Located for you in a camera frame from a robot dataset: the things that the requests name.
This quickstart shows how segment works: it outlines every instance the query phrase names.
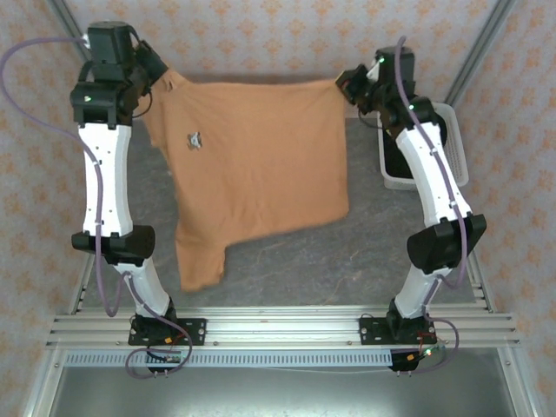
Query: wall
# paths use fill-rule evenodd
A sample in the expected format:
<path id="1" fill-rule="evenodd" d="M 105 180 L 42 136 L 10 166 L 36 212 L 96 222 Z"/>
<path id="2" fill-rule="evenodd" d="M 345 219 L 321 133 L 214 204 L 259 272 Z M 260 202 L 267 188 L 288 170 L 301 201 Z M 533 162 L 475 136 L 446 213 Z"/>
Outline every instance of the wall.
<path id="1" fill-rule="evenodd" d="M 184 75 L 329 76 L 402 34 L 418 93 L 442 101 L 495 0 L 68 0 L 82 30 L 118 19 Z M 450 13 L 457 14 L 451 18 Z"/>
<path id="2" fill-rule="evenodd" d="M 513 311 L 556 410 L 556 7 L 521 0 L 457 107 L 496 305 Z"/>
<path id="3" fill-rule="evenodd" d="M 3 0 L 0 21 L 1 53 L 24 39 L 63 36 L 42 0 Z M 44 45 L 14 56 L 5 77 L 30 113 L 75 131 L 69 92 L 78 70 L 71 46 Z M 0 143 L 0 415 L 19 416 L 53 315 L 69 306 L 83 264 L 70 245 L 85 208 L 83 157 L 3 96 Z"/>

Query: white basket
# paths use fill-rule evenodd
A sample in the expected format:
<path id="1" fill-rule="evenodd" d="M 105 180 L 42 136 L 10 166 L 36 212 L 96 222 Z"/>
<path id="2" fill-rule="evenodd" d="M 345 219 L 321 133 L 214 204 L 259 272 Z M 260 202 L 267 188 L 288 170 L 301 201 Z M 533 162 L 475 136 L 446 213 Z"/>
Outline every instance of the white basket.
<path id="1" fill-rule="evenodd" d="M 444 103 L 433 103 L 434 111 L 438 113 L 445 121 L 447 127 L 447 141 L 444 146 L 444 153 L 448 160 L 448 165 L 452 170 L 452 175 L 458 187 L 463 187 L 469 181 L 469 173 L 467 172 L 466 155 L 463 151 L 463 143 L 461 142 L 460 127 L 455 111 Z M 381 119 L 377 117 L 377 123 L 381 126 Z M 387 189 L 417 189 L 413 178 L 396 178 L 390 176 L 386 172 L 386 164 L 384 162 L 384 144 L 382 143 L 382 129 L 379 130 L 379 154 L 381 160 L 381 173 L 384 176 L 384 186 Z"/>

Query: white arm segment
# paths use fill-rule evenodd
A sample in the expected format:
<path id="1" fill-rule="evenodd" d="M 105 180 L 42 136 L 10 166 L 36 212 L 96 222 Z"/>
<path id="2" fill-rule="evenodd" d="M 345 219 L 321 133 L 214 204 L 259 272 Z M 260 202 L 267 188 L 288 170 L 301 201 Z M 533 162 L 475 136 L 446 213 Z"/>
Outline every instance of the white arm segment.
<path id="1" fill-rule="evenodd" d="M 432 123 L 423 123 L 423 129 L 428 137 L 433 141 L 436 152 L 446 167 L 450 184 L 455 196 L 455 200 L 464 217 L 471 212 L 471 208 L 461 195 L 460 189 L 455 183 L 452 170 L 448 165 L 446 155 L 442 148 L 440 139 L 440 127 Z M 401 153 L 406 158 L 407 164 L 415 180 L 415 185 L 419 191 L 419 197 L 423 205 L 423 215 L 425 216 L 425 226 L 433 226 L 440 223 L 440 219 L 446 218 L 449 222 L 457 219 L 455 211 L 450 204 L 450 198 L 446 190 L 446 184 L 440 172 L 440 168 L 434 155 L 431 153 L 425 139 L 419 130 L 404 129 L 396 138 L 396 144 Z M 427 308 L 434 294 L 428 297 L 428 293 L 434 281 L 441 276 L 447 276 L 452 269 L 443 268 L 433 271 L 426 275 L 422 270 L 411 265 L 407 274 L 403 289 L 396 295 L 395 304 L 401 316 L 414 319 L 423 315 L 423 307 Z"/>
<path id="2" fill-rule="evenodd" d="M 455 183 L 452 170 L 448 165 L 446 155 L 442 149 L 440 139 L 440 127 L 432 123 L 423 123 L 423 129 L 428 137 L 433 141 L 440 159 L 446 167 L 448 178 L 452 184 L 455 200 L 460 207 L 461 214 L 465 217 L 471 212 L 469 205 L 460 193 L 460 189 Z M 404 129 L 396 138 L 396 144 L 404 155 L 407 165 L 415 180 L 415 185 L 419 191 L 421 203 L 423 205 L 423 215 L 425 216 L 425 226 L 433 226 L 440 223 L 440 219 L 446 218 L 449 222 L 455 220 L 456 214 L 450 205 L 450 198 L 446 190 L 446 184 L 442 178 L 438 163 L 431 155 L 430 148 L 425 139 L 420 135 L 419 130 Z"/>
<path id="3" fill-rule="evenodd" d="M 131 127 L 117 125 L 108 129 L 106 124 L 86 123 L 79 129 L 79 136 L 95 154 L 103 174 L 103 225 L 102 236 L 118 233 L 125 236 L 133 231 L 133 222 L 128 205 L 128 147 Z M 96 198 L 98 181 L 95 167 L 85 155 L 85 178 L 87 181 L 87 211 L 83 231 L 91 236 L 96 233 Z M 169 306 L 169 296 L 162 288 L 156 274 L 152 258 L 145 259 L 141 267 L 134 264 L 120 263 L 114 268 L 120 273 L 130 272 L 138 295 L 155 313 L 165 315 Z M 136 313 L 151 317 L 137 300 Z"/>
<path id="4" fill-rule="evenodd" d="M 427 307 L 427 296 L 434 282 L 440 280 L 441 276 L 447 276 L 451 270 L 450 268 L 437 269 L 432 274 L 426 275 L 422 270 L 412 265 L 403 288 L 394 300 L 400 315 L 405 319 L 421 317 L 423 307 Z M 431 301 L 433 297 L 434 294 L 431 294 L 428 301 Z"/>
<path id="5" fill-rule="evenodd" d="M 133 284 L 137 294 L 145 304 L 158 315 L 164 316 L 166 314 L 166 310 L 168 310 L 168 305 L 170 303 L 170 297 L 160 284 L 152 258 L 145 259 L 141 267 L 128 263 L 120 263 L 115 265 L 114 268 L 120 274 L 130 272 L 133 276 Z M 126 279 L 125 282 L 129 286 L 129 280 Z M 143 317 L 152 317 L 142 304 L 137 302 L 135 297 L 134 301 L 136 302 L 136 314 L 142 315 Z"/>
<path id="6" fill-rule="evenodd" d="M 117 125 L 108 129 L 102 123 L 86 123 L 79 129 L 79 136 L 89 146 L 100 163 L 103 173 L 103 225 L 102 236 L 118 233 L 124 236 L 133 230 L 128 206 L 128 146 L 131 127 Z M 87 211 L 83 231 L 95 234 L 96 198 L 98 184 L 93 162 L 85 155 L 87 183 Z"/>

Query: orange floral pattern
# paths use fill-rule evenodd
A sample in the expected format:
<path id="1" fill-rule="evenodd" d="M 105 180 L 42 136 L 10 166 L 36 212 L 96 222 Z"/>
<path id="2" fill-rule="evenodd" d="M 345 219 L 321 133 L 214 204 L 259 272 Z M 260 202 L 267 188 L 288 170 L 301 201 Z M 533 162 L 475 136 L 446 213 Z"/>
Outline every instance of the orange floral pattern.
<path id="1" fill-rule="evenodd" d="M 24 39 L 63 35 L 40 0 L 4 0 L 0 20 L 0 53 Z M 69 92 L 79 67 L 70 45 L 46 44 L 18 52 L 4 76 L 24 109 L 76 131 Z M 0 414 L 19 416 L 52 318 L 69 306 L 83 264 L 70 245 L 85 208 L 83 153 L 24 121 L 3 98 L 0 143 Z"/>
<path id="2" fill-rule="evenodd" d="M 406 34 L 417 56 L 418 93 L 442 101 L 496 1 L 459 0 L 457 19 L 447 17 L 445 0 L 67 3 L 83 30 L 98 20 L 131 23 L 167 62 L 195 79 L 335 77 L 370 63 L 377 48 Z"/>
<path id="3" fill-rule="evenodd" d="M 457 107 L 490 232 L 480 259 L 497 306 L 529 335 L 536 388 L 556 409 L 556 7 L 522 0 Z"/>

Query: black mounting plate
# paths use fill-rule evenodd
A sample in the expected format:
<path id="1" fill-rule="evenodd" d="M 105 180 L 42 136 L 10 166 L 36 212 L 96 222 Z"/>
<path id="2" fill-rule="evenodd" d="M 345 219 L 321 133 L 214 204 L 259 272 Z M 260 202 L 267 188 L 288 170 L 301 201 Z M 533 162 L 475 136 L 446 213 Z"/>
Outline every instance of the black mounting plate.
<path id="1" fill-rule="evenodd" d="M 132 319 L 131 327 L 134 328 L 134 320 Z M 178 326 L 181 326 L 186 332 L 188 332 L 191 337 L 193 346 L 204 346 L 205 336 L 207 334 L 207 319 L 177 319 Z M 140 334 L 129 333 L 128 344 L 130 346 L 154 346 L 165 344 L 161 341 L 160 337 L 156 340 L 151 340 L 149 338 L 144 338 Z M 175 346 L 187 346 L 189 344 L 187 338 L 180 338 L 175 342 Z"/>
<path id="2" fill-rule="evenodd" d="M 412 320 L 412 331 L 403 333 L 396 340 L 390 331 L 386 318 L 361 317 L 359 319 L 359 336 L 361 345 L 419 345 L 420 334 L 436 334 L 434 325 L 426 320 Z M 436 336 L 425 335 L 423 344 L 433 345 Z"/>

